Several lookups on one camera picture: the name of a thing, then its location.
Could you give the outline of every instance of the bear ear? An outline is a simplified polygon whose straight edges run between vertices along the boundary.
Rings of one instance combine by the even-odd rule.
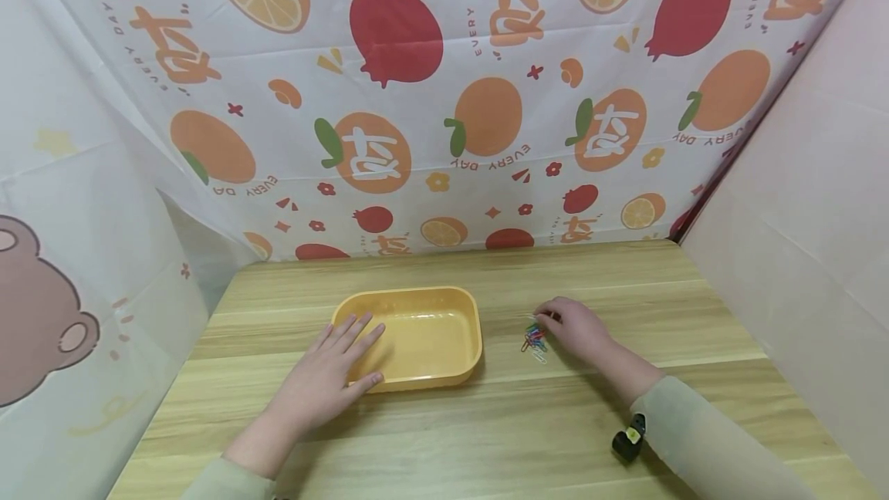
[[[40,253],[40,241],[23,221],[0,215],[0,255],[13,252],[18,258],[35,258]]]
[[[60,361],[57,370],[83,361],[99,342],[99,320],[87,312],[80,312],[77,315],[73,324],[59,337]]]

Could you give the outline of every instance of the small star print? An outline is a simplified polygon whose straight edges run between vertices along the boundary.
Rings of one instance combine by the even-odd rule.
[[[37,140],[34,142],[36,150],[45,150],[53,159],[61,159],[77,153],[77,148],[71,143],[71,135],[66,131],[37,130]]]
[[[789,52],[791,56],[796,56],[803,46],[806,46],[806,43],[794,42],[793,46],[791,46],[790,49],[787,49],[787,52]]]

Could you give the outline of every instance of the wooden table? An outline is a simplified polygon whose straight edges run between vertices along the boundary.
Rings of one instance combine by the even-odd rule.
[[[127,468],[115,500],[177,498],[263,408],[334,308],[359,291],[460,285],[485,355],[451,389],[375,394],[299,446],[279,497],[694,498],[647,450],[624,467],[626,411],[601,377],[521,353],[549,297],[594,306],[612,334],[700,391],[824,498],[877,498],[671,242],[253,265],[240,271]]]

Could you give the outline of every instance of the yellow tray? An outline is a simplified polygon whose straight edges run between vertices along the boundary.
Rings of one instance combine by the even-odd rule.
[[[352,367],[349,378],[355,382],[369,372],[382,372],[385,381],[374,393],[452,387],[468,379],[482,357],[478,306],[462,288],[363,292],[340,303],[333,324],[364,313],[374,319],[361,336],[380,323],[386,323],[386,332]]]

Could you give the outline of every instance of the colorful paper clip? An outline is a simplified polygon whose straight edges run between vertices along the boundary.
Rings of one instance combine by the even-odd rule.
[[[522,344],[522,352],[526,352],[528,348],[531,349],[531,354],[534,356],[534,359],[538,360],[541,364],[546,365],[546,356],[543,355],[549,350],[546,348],[546,344],[543,342],[543,337],[546,335],[546,331],[537,324],[537,319],[533,317],[529,317],[529,319],[533,319],[534,323],[527,326],[525,329],[525,343]]]

